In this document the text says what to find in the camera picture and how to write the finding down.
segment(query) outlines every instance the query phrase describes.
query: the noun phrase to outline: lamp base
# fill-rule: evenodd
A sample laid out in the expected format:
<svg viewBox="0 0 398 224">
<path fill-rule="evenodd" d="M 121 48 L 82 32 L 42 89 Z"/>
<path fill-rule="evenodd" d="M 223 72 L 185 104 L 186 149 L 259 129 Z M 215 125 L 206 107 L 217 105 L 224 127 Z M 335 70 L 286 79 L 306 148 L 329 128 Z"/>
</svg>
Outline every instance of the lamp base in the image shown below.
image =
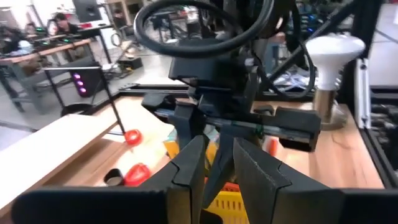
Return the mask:
<svg viewBox="0 0 398 224">
<path fill-rule="evenodd" d="M 314 110 L 313 103 L 304 103 L 301 110 Z M 331 109 L 331 118 L 329 121 L 321 121 L 322 131 L 334 131 L 345 127 L 347 123 L 347 114 L 337 105 L 334 104 Z"/>
</svg>

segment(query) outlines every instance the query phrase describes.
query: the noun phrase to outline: red toy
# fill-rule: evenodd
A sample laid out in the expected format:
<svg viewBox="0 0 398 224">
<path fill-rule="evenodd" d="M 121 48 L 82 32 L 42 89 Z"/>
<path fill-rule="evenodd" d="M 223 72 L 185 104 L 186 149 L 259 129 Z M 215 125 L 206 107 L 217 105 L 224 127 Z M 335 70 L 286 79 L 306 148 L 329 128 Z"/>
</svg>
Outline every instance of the red toy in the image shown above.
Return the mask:
<svg viewBox="0 0 398 224">
<path fill-rule="evenodd" d="M 128 187 L 140 186 L 145 180 L 150 178 L 149 168 L 142 164 L 134 165 L 124 177 L 124 185 Z"/>
<path fill-rule="evenodd" d="M 142 141 L 142 134 L 138 129 L 133 129 L 124 134 L 124 139 L 128 145 L 138 146 Z"/>
</svg>

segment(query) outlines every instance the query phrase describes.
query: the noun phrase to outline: black tape roll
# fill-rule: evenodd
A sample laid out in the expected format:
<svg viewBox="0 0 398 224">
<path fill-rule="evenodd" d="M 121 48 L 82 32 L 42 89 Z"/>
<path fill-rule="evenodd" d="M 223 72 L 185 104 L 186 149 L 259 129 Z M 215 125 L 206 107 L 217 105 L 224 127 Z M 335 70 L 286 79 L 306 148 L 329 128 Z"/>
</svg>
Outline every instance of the black tape roll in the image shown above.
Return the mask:
<svg viewBox="0 0 398 224">
<path fill-rule="evenodd" d="M 111 169 L 104 177 L 104 182 L 107 186 L 123 186 L 124 178 L 119 169 Z"/>
</svg>

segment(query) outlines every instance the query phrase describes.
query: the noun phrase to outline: white lamp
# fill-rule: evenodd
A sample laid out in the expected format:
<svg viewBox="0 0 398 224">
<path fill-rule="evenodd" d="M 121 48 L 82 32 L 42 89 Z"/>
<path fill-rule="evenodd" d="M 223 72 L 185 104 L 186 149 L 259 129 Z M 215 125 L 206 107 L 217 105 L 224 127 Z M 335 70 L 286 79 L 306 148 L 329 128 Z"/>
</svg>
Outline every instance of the white lamp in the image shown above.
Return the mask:
<svg viewBox="0 0 398 224">
<path fill-rule="evenodd" d="M 333 103 L 338 89 L 336 81 L 339 70 L 363 52 L 365 43 L 357 37 L 328 35 L 309 40 L 306 47 L 314 66 L 318 68 L 312 109 L 321 117 L 322 130 L 342 128 L 347 116 Z"/>
</svg>

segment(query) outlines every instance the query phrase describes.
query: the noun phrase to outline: yellow basket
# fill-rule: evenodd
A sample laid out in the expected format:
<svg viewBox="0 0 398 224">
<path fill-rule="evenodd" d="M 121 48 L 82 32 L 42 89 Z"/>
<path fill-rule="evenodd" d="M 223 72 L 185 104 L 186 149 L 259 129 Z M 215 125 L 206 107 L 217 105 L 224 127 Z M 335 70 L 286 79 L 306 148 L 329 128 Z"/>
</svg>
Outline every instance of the yellow basket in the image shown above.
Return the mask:
<svg viewBox="0 0 398 224">
<path fill-rule="evenodd" d="M 206 210 L 219 215 L 224 224 L 249 224 L 240 192 L 221 191 Z"/>
</svg>

